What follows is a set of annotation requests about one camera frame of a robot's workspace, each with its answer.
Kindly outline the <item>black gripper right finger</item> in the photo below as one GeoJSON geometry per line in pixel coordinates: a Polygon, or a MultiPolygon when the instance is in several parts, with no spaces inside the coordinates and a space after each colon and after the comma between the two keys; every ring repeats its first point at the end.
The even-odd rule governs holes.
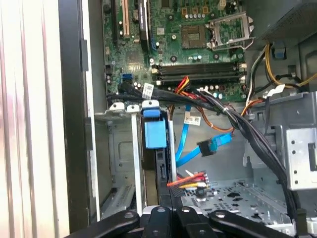
{"type": "Polygon", "coordinates": [[[289,238],[288,234],[226,210],[216,210],[206,218],[192,207],[176,210],[178,238],[289,238]]]}

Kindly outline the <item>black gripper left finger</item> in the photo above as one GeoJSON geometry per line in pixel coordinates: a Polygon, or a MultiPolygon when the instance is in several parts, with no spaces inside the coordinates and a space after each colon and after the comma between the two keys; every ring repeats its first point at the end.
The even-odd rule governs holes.
{"type": "Polygon", "coordinates": [[[69,238],[170,238],[171,215],[167,207],[154,206],[139,215],[132,210],[117,212],[89,227],[68,235],[69,238]]]}

